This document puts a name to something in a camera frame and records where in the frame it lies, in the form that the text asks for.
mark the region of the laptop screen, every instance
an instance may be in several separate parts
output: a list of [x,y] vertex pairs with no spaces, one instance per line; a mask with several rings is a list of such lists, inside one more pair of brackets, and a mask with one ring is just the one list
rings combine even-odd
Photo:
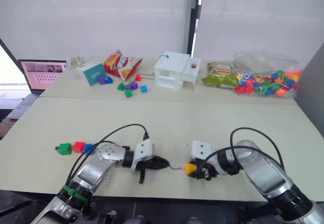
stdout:
[[66,61],[19,60],[31,91],[46,90],[66,69]]

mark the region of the plastic bag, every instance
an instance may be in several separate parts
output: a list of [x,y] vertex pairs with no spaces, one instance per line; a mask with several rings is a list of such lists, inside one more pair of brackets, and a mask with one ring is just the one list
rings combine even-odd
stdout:
[[120,77],[122,80],[129,79],[136,71],[142,58],[123,56],[120,50],[111,54],[104,62],[105,71]]
[[211,62],[207,64],[207,77],[202,81],[208,86],[216,86],[222,88],[238,87],[235,78],[237,68],[228,62]]
[[235,76],[238,94],[295,96],[299,62],[270,52],[244,52],[235,55],[234,65],[239,68]]

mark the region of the purple cube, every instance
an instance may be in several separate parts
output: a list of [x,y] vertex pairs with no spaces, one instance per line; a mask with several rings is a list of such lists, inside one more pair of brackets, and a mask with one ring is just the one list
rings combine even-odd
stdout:
[[129,90],[129,89],[132,90],[132,86],[131,86],[130,84],[126,84],[126,85],[125,85],[125,89],[126,89],[126,90]]
[[131,86],[132,86],[132,89],[133,89],[133,90],[138,89],[138,84],[137,84],[137,82],[135,82],[135,81],[132,81],[132,82],[131,82]]
[[106,78],[100,77],[98,80],[99,80],[99,84],[106,84]]

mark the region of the green bead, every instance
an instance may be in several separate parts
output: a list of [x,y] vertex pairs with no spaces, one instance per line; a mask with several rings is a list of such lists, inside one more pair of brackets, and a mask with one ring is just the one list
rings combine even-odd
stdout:
[[277,73],[278,75],[283,75],[284,71],[276,71],[275,73]]
[[131,97],[133,95],[132,90],[130,90],[130,89],[125,90],[124,93],[125,93],[126,98],[129,98],[129,97]]
[[261,95],[265,95],[265,93],[267,92],[267,90],[268,89],[266,87],[259,88],[259,92],[260,92]]
[[118,90],[120,91],[124,91],[125,90],[125,85],[121,82],[118,87],[117,87]]
[[72,145],[70,143],[62,143],[57,149],[57,152],[61,155],[71,155]]
[[261,85],[262,86],[270,86],[271,83],[269,81],[264,81]]
[[280,84],[278,84],[278,83],[271,86],[271,89],[274,91],[278,90],[279,88],[280,88]]

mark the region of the white table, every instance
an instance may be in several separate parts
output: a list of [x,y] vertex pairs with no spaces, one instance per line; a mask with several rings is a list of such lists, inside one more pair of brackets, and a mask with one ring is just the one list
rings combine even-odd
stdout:
[[[105,57],[93,59],[103,62]],[[138,73],[150,74],[154,71],[157,59],[144,59],[138,67]],[[172,102],[203,102],[203,103],[236,103],[236,104],[293,104],[295,100],[289,98],[238,96],[234,90],[206,86],[202,82],[207,74],[207,62],[202,61],[200,74],[195,86],[185,82],[182,90],[174,91],[164,87],[155,87],[154,80],[143,79],[139,85],[147,85],[148,93],[141,94],[139,90],[133,97],[126,98],[124,93],[117,90],[122,80],[112,76],[113,84],[88,86],[75,76],[74,70],[65,70],[57,81],[51,85],[42,97],[86,98],[86,99],[118,99],[127,101],[172,101]]]
[[[155,143],[155,154],[167,158],[173,167],[184,166],[189,160],[193,140],[222,148],[229,146],[233,129],[255,127],[277,143],[287,173],[296,185],[309,198],[324,200],[321,172],[324,140],[294,104],[43,97],[0,143],[0,189],[57,193],[78,154],[61,156],[54,150],[55,146],[74,141],[94,143],[129,123],[145,125]],[[141,128],[131,127],[115,134],[111,140],[133,148],[142,135]],[[273,147],[256,133],[240,131],[234,137],[235,141],[242,139],[255,141],[262,150],[275,156]],[[148,170],[142,185],[138,180],[138,172],[114,168],[96,195],[264,201],[242,172],[208,182],[166,168]]]

